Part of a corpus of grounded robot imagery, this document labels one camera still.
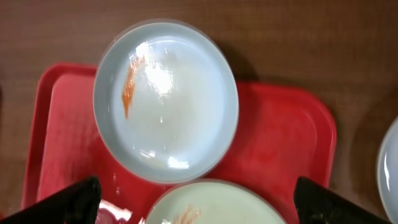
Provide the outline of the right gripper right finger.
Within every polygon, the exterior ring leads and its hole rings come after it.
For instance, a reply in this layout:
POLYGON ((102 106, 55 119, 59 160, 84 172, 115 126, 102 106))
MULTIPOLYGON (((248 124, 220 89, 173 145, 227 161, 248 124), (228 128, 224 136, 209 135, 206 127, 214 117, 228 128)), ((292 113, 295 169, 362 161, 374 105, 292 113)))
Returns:
POLYGON ((306 177, 297 179, 294 204, 300 224, 391 224, 306 177))

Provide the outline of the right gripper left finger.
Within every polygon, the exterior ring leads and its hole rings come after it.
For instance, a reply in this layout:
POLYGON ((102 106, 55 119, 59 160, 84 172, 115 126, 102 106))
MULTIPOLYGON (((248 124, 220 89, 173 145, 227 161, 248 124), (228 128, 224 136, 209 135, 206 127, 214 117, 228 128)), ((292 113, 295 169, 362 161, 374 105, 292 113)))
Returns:
POLYGON ((100 180, 91 176, 11 216, 1 224, 95 224, 100 180))

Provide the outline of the light blue plate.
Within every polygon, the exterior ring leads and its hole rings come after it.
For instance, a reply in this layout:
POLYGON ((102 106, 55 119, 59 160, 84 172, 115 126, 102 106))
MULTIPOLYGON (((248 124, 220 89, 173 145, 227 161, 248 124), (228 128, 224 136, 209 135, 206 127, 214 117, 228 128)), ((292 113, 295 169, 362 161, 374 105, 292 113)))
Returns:
POLYGON ((206 34, 158 19, 134 24, 108 47, 95 75, 93 111, 102 141, 125 169, 179 184, 224 158, 239 97, 226 57, 206 34))
POLYGON ((236 184, 201 181, 176 187, 152 207, 147 224, 282 224, 264 199, 236 184))
POLYGON ((376 179, 385 213, 391 223, 397 223, 397 118, 379 148, 376 179))

